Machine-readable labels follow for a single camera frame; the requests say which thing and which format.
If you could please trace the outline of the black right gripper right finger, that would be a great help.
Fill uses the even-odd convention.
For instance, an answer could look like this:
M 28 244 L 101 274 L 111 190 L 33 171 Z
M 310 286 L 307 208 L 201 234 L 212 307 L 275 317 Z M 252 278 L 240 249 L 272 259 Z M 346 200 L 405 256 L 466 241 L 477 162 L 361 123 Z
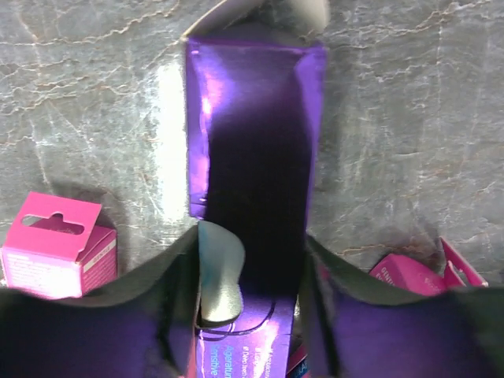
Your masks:
M 503 289 L 424 296 L 306 240 L 301 316 L 313 377 L 500 377 Z

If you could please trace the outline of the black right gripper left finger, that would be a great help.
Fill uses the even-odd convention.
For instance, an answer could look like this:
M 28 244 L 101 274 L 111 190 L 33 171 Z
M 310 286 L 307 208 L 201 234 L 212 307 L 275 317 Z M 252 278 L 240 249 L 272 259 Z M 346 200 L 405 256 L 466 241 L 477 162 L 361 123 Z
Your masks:
M 198 230 L 81 298 L 1 291 L 4 377 L 193 377 Z

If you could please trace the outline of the purple toothpaste box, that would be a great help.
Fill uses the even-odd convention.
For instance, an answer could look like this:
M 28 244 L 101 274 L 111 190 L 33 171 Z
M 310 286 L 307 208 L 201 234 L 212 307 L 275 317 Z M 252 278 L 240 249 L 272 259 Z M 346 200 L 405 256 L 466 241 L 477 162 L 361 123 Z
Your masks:
M 222 1 L 183 35 L 198 377 L 283 377 L 324 106 L 326 1 Z

